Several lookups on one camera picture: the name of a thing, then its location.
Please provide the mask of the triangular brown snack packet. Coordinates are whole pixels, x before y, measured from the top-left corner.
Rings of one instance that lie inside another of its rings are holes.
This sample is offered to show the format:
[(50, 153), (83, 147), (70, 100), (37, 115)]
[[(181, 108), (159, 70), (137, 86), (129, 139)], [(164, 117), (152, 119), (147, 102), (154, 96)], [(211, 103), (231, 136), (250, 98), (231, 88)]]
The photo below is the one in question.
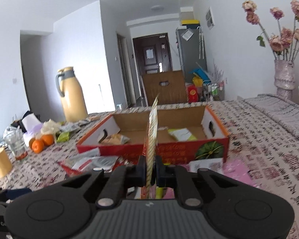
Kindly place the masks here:
[(124, 145), (130, 141), (130, 138), (122, 134), (113, 134), (100, 141), (104, 145)]

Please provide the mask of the red snack bag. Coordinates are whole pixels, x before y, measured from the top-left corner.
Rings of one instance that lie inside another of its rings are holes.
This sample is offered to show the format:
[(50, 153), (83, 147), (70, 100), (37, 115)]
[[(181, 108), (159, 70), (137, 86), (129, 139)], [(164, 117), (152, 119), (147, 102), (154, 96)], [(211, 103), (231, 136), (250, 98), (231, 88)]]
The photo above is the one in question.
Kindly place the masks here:
[(92, 170), (103, 169), (110, 173), (118, 166), (136, 164), (142, 149), (133, 146), (103, 146), (77, 153), (58, 161), (68, 176), (80, 175)]

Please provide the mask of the large orange snack bag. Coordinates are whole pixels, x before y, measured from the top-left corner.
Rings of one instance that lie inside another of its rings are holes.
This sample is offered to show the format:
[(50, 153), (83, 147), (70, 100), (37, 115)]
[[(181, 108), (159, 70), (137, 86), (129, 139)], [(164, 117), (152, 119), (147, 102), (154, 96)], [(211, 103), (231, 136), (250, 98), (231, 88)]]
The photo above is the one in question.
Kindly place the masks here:
[(141, 188), (141, 199), (149, 199), (158, 132), (158, 97), (156, 96), (149, 114), (147, 135), (143, 146), (143, 156), (146, 158), (146, 183)]

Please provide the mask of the white label snack packet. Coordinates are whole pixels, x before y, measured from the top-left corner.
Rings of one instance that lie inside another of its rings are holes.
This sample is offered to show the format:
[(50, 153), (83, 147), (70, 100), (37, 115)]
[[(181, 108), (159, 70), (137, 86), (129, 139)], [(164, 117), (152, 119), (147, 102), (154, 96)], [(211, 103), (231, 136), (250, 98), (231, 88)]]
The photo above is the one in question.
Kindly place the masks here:
[(223, 174), (223, 160), (222, 158), (214, 158), (214, 159), (203, 159), (203, 160), (196, 160), (191, 161), (189, 163), (190, 172), (196, 173), (198, 169), (205, 168), (215, 171), (219, 174)]

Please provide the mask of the pink snack packet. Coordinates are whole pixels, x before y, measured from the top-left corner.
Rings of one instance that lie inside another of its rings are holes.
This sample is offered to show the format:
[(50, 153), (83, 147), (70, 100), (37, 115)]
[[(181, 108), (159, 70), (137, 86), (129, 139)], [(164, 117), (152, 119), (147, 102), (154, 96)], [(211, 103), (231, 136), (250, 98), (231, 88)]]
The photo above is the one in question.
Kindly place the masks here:
[(250, 170), (245, 163), (240, 159), (229, 160), (223, 163), (223, 174), (236, 181), (248, 184), (258, 188), (259, 186), (252, 180), (249, 175)]

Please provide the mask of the green long snack packet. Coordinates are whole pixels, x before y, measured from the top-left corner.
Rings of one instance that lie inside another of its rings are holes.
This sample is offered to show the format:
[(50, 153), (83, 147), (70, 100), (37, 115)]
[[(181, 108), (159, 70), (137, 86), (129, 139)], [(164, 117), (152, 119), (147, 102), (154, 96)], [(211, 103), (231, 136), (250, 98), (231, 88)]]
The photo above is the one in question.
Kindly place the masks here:
[(187, 128), (178, 128), (178, 129), (168, 129), (168, 134), (177, 141), (196, 141), (197, 138), (187, 129)]

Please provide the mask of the red cardboard box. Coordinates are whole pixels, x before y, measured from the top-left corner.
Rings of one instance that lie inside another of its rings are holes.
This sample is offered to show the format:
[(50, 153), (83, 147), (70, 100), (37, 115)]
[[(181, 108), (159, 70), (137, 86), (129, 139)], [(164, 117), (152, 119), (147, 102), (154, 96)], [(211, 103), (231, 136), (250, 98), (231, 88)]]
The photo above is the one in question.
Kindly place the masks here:
[[(111, 146), (100, 141), (113, 134), (122, 134), (130, 141), (120, 146), (140, 147), (143, 152), (149, 108), (139, 108), (135, 112), (116, 112), (109, 114), (92, 127), (77, 142), (78, 152), (93, 148)], [(196, 141), (177, 141), (171, 137), (168, 129), (187, 128)], [(156, 154), (164, 163), (188, 164), (194, 160), (222, 158), (227, 159), (229, 132), (214, 111), (206, 105), (158, 106), (158, 133)]]

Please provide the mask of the left orange tangerine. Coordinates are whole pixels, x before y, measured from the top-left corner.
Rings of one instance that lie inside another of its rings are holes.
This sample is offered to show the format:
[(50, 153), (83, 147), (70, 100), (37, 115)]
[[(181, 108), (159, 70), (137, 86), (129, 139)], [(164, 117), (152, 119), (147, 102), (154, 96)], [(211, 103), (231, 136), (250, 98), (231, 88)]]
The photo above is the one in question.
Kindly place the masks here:
[(35, 138), (31, 138), (30, 141), (29, 141), (29, 148), (32, 149), (32, 145), (35, 141)]

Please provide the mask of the orange tangerine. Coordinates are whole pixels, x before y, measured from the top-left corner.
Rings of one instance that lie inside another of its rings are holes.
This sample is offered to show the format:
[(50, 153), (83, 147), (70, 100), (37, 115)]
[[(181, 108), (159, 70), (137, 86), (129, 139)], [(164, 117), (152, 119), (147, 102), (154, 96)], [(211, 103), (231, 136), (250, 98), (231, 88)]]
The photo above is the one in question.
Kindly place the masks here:
[(41, 139), (33, 140), (31, 149), (34, 153), (39, 154), (45, 149), (45, 144)]
[(52, 134), (44, 134), (41, 136), (41, 141), (45, 147), (49, 147), (54, 144), (54, 136)]
[(35, 138), (31, 138), (30, 141), (29, 141), (29, 148), (32, 149), (32, 145), (35, 141)]

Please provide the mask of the grey snack packets pile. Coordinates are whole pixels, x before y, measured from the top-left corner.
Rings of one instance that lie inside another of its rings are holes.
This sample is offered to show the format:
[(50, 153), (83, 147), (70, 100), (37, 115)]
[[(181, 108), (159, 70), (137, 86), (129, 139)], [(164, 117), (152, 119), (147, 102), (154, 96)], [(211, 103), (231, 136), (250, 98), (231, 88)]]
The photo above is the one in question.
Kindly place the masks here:
[(89, 116), (86, 119), (79, 120), (77, 122), (65, 122), (64, 124), (61, 125), (60, 131), (61, 132), (74, 132), (74, 131), (81, 129), (81, 127), (83, 127), (93, 121), (97, 121), (99, 119), (100, 119), (99, 116)]

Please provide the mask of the right orange tangerine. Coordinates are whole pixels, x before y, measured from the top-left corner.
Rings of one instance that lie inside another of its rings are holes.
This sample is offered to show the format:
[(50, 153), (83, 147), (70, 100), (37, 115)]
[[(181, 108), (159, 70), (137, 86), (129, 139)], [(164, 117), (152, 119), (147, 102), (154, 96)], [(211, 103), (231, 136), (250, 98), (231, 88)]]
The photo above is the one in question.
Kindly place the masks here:
[(41, 141), (45, 147), (49, 147), (54, 144), (54, 136), (52, 134), (44, 134), (41, 136)]

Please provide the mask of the white tissue box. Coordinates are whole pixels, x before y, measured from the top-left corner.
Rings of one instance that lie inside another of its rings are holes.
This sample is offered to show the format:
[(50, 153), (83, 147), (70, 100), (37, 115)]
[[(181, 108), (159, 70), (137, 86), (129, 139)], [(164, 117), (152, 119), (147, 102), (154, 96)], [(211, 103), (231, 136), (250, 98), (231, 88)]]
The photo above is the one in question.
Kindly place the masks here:
[(30, 146), (30, 140), (36, 138), (41, 133), (43, 123), (36, 117), (34, 113), (27, 115), (22, 119), (22, 124), (26, 130), (23, 134), (23, 139), (27, 147)]

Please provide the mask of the grey refrigerator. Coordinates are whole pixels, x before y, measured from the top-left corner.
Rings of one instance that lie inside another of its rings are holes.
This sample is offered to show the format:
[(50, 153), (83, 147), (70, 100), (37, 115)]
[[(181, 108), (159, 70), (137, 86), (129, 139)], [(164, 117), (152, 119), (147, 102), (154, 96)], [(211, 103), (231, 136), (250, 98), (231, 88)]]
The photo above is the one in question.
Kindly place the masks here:
[(176, 31), (181, 70), (185, 82), (191, 83), (195, 69), (207, 71), (205, 44), (201, 27), (177, 28)]

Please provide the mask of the pink ceramic vase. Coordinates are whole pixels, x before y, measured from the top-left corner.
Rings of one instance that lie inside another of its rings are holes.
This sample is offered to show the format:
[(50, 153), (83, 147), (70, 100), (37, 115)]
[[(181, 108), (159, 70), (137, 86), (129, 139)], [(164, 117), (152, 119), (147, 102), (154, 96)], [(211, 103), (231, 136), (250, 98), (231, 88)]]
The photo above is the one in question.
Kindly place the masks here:
[(274, 86), (276, 94), (285, 99), (292, 100), (295, 89), (294, 63), (286, 60), (275, 60)]

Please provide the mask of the dried pink roses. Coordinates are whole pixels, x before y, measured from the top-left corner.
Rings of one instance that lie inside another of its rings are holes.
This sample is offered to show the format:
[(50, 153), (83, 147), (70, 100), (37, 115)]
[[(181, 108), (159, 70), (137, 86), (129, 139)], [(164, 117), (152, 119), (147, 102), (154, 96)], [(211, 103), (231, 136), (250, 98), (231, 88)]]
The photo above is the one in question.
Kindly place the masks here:
[(293, 27), (287, 28), (280, 24), (284, 18), (284, 12), (278, 7), (270, 8), (269, 12), (278, 25), (278, 33), (269, 35), (261, 24), (260, 18), (256, 13), (257, 5), (251, 0), (242, 3), (242, 9), (246, 13), (246, 21), (252, 25), (257, 25), (261, 29), (261, 34), (256, 38), (259, 45), (264, 48), (269, 45), (274, 59), (283, 60), (290, 64), (294, 63), (299, 55), (299, 1), (291, 1), (291, 11), (293, 12)]

